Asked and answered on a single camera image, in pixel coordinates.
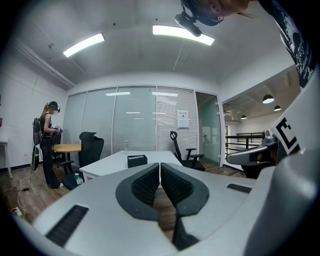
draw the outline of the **white paper notice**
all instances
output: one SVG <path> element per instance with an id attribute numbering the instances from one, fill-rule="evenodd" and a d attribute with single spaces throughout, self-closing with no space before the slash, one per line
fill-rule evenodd
<path id="1" fill-rule="evenodd" d="M 177 110 L 176 112 L 178 128 L 189 128 L 189 111 Z"/>

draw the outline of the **wooden tabletop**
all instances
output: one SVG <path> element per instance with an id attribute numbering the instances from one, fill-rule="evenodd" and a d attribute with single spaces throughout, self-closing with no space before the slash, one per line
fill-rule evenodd
<path id="1" fill-rule="evenodd" d="M 62 153 L 80 152 L 81 145 L 80 144 L 57 144 L 53 147 L 53 149 L 55 152 L 62 152 Z"/>

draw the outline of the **power outlet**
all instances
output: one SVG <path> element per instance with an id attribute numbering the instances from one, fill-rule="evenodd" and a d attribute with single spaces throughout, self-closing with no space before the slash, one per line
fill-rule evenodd
<path id="1" fill-rule="evenodd" d="M 17 215 L 18 217 L 22 216 L 22 212 L 20 211 L 20 209 L 18 207 L 12 209 L 12 214 Z"/>

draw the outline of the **black logo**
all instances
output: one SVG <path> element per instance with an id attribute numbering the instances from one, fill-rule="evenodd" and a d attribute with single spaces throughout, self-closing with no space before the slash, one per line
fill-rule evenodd
<path id="1" fill-rule="evenodd" d="M 279 134 L 283 138 L 283 141 L 289 150 L 296 143 L 297 138 L 293 135 L 293 132 L 291 131 L 291 127 L 289 124 L 287 124 L 287 119 L 285 117 L 276 126 L 276 129 L 278 130 Z"/>

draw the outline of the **chair headrest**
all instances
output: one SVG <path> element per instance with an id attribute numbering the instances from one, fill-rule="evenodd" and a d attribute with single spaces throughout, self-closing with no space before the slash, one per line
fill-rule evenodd
<path id="1" fill-rule="evenodd" d="M 84 131 L 79 135 L 79 139 L 86 142 L 94 142 L 95 134 L 96 132 Z"/>
<path id="2" fill-rule="evenodd" d="M 174 140 L 178 137 L 178 134 L 175 131 L 170 131 L 170 138 L 171 140 Z"/>

